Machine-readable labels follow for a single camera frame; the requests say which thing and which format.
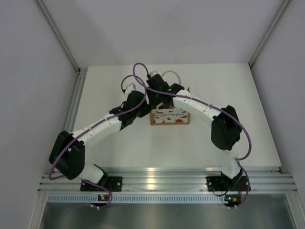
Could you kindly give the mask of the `burlap watermelon canvas bag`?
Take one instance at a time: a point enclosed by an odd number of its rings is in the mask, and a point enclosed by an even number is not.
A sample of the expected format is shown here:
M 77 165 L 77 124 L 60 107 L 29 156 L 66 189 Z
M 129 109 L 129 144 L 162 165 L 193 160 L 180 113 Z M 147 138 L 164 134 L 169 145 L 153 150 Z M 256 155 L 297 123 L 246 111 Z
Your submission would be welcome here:
M 181 80 L 178 80 L 173 94 L 183 89 Z M 150 112 L 150 125 L 188 125 L 189 123 L 190 113 L 174 106 L 166 108 L 163 104 L 159 104 Z

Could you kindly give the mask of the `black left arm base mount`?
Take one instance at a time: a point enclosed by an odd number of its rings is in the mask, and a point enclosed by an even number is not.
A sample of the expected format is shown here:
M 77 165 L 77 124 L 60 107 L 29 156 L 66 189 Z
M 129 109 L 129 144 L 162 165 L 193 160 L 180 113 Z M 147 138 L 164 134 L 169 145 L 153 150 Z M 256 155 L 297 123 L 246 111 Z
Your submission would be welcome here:
M 82 181 L 80 186 L 80 191 L 82 192 L 97 192 L 97 191 L 103 191 L 101 187 L 104 187 L 105 189 L 109 190 L 110 192 L 121 192 L 122 190 L 122 177 L 114 177 L 110 176 L 99 183 L 92 183 L 90 181 Z

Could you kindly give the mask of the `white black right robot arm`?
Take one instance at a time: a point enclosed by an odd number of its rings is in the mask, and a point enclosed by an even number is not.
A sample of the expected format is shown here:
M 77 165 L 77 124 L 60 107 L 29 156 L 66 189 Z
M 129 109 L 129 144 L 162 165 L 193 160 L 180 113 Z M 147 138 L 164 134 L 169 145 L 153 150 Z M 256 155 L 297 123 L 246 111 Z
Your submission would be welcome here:
M 220 183 L 228 190 L 234 189 L 243 175 L 234 155 L 234 146 L 242 132 L 236 110 L 230 105 L 221 108 L 202 101 L 180 84 L 169 85 L 156 72 L 147 78 L 148 98 L 153 108 L 158 105 L 179 108 L 210 126 L 211 141 L 222 154 Z

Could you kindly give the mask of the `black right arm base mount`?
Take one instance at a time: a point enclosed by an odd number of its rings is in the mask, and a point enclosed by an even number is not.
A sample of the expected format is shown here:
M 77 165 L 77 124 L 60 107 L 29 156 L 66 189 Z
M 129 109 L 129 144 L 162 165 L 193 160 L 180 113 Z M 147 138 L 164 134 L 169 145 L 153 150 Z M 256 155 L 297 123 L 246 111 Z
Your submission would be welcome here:
M 246 176 L 242 176 L 235 184 L 230 184 L 225 181 L 221 176 L 208 176 L 206 177 L 208 191 L 213 192 L 226 192 L 226 191 L 239 191 L 245 192 L 248 188 L 248 180 Z

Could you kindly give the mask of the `aluminium rail frame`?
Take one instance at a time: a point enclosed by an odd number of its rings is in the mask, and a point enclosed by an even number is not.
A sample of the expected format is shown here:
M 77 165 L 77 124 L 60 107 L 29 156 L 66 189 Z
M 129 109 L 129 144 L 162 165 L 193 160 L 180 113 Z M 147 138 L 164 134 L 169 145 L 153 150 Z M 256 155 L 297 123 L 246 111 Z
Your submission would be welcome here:
M 169 85 L 181 80 L 181 86 L 200 100 L 236 110 L 242 132 L 234 155 L 249 184 L 245 192 L 224 193 L 297 191 L 292 176 L 279 170 L 281 161 L 246 63 L 90 66 L 81 82 L 74 125 L 66 131 L 88 127 L 120 106 L 130 83 L 149 104 L 147 75 L 156 70 Z M 188 125 L 150 125 L 149 112 L 87 148 L 85 162 L 98 165 L 109 177 L 122 177 L 121 194 L 214 194 L 218 192 L 208 191 L 206 177 L 222 171 L 222 154 L 211 141 L 210 126 L 191 114 Z M 39 190 L 80 192 L 82 181 L 86 180 L 68 180 L 52 166 Z

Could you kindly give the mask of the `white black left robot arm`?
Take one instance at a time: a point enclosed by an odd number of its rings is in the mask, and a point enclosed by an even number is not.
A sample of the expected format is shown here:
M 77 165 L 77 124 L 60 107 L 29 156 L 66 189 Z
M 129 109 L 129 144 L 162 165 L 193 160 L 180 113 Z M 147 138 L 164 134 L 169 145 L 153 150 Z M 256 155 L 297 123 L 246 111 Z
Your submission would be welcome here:
M 60 132 L 49 156 L 49 163 L 68 180 L 86 180 L 96 190 L 104 190 L 108 184 L 108 174 L 98 165 L 85 162 L 86 149 L 108 135 L 123 130 L 136 118 L 144 117 L 150 111 L 145 94 L 136 90 L 127 93 L 126 101 L 99 121 L 71 133 Z

